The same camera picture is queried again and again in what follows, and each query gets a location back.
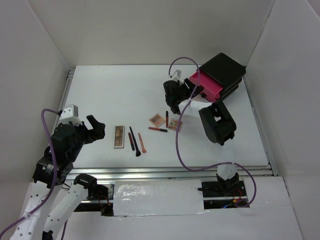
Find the black makeup brush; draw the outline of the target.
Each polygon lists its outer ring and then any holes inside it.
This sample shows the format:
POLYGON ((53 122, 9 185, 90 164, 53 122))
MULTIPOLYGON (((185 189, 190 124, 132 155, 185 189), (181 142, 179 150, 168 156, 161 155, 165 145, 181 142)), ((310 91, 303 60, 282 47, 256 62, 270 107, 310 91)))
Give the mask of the black makeup brush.
POLYGON ((137 144, 133 129, 132 129, 131 126, 129 127, 129 129, 130 129, 131 137, 132 137, 133 144, 134 144, 134 147, 135 147, 135 156, 139 157, 141 155, 141 152, 140 152, 140 150, 138 148, 138 144, 137 144))

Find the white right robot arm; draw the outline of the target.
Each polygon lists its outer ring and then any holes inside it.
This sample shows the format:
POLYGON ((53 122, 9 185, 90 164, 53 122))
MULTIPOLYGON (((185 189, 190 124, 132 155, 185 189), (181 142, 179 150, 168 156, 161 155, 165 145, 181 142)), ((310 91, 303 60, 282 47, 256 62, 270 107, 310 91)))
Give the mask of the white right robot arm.
POLYGON ((179 132, 183 116, 195 116, 201 120, 204 133, 210 142, 224 146, 235 137, 236 123, 222 101, 202 102, 193 98, 198 95, 199 88, 189 80, 168 80, 163 83, 165 102, 172 113, 179 115, 175 130, 175 149, 180 164, 188 171, 201 172, 217 167, 218 192, 223 196, 230 195, 239 182, 236 164, 221 162, 203 168, 190 168, 182 160, 179 150, 179 132))

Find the orange lip gloss tube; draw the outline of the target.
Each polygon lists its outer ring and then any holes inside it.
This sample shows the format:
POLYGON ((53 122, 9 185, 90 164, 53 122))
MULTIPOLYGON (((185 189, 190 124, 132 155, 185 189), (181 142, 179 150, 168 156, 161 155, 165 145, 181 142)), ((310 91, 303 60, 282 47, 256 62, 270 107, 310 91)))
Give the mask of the orange lip gloss tube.
POLYGON ((148 127, 149 130, 153 130, 153 131, 158 131, 158 132, 164 132, 167 133, 168 130, 167 129, 163 129, 163 128, 158 128, 158 127, 148 127))

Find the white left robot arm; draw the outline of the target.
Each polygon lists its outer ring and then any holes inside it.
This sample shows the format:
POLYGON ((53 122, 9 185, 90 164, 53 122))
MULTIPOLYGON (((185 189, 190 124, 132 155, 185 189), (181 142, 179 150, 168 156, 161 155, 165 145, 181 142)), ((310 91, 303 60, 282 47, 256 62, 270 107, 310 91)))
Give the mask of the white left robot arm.
POLYGON ((107 190, 89 174, 81 173, 67 190, 66 196, 53 207, 53 203, 65 184, 67 175, 73 169, 84 145, 105 137, 105 124, 93 115, 86 118, 92 128, 88 129, 74 113, 60 111, 59 124, 53 134, 49 133, 44 109, 41 113, 42 125, 48 140, 43 157, 37 162, 33 173, 31 192, 21 218, 8 226, 15 227, 12 240, 54 240, 78 205, 85 199, 99 197, 99 191, 107 190))

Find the red slim lip liner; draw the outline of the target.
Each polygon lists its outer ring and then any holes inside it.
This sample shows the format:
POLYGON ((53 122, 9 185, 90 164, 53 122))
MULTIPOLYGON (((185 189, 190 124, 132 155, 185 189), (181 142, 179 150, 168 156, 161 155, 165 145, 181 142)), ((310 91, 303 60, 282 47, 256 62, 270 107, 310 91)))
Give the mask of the red slim lip liner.
POLYGON ((130 142, 130 146, 131 146, 132 151, 135 151, 135 145, 134 145, 133 138, 132 138, 132 135, 130 132, 128 132, 128 138, 129 138, 129 142, 130 142))

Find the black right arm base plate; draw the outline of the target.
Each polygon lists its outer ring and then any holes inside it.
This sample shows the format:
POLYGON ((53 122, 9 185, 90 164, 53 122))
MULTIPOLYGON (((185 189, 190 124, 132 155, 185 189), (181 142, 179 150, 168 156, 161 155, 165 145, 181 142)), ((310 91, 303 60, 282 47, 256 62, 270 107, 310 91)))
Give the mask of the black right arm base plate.
POLYGON ((203 181, 201 187, 197 189, 202 192, 204 198, 244 198, 247 196, 244 182, 239 181, 235 187, 223 189, 218 181, 203 181))

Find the pink top drawer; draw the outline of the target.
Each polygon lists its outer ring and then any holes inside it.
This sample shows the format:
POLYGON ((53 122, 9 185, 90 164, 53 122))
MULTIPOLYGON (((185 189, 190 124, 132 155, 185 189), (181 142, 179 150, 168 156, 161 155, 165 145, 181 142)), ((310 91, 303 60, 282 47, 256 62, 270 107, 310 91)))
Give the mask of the pink top drawer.
POLYGON ((204 72, 200 72, 199 86, 202 88, 200 95, 209 102, 216 102, 222 97, 223 86, 204 72))

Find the pink makeup brush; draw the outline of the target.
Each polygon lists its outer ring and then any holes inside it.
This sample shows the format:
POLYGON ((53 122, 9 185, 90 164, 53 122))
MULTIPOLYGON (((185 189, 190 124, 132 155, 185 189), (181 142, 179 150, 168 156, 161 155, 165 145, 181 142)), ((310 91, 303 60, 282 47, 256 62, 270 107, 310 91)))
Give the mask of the pink makeup brush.
POLYGON ((145 146, 144 146, 144 143, 143 143, 143 139, 142 139, 142 136, 140 133, 138 133, 138 137, 139 137, 139 142, 140 142, 140 145, 141 145, 141 150, 142 150, 142 153, 146 153, 147 150, 145 149, 145 146))

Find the dark red lip gloss tube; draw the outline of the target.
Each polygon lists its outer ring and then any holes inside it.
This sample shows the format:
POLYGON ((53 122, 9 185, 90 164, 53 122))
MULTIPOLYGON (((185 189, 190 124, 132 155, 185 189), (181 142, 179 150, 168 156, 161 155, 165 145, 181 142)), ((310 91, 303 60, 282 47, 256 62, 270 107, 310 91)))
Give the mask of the dark red lip gloss tube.
POLYGON ((166 110, 165 112, 165 127, 169 127, 169 111, 166 110))

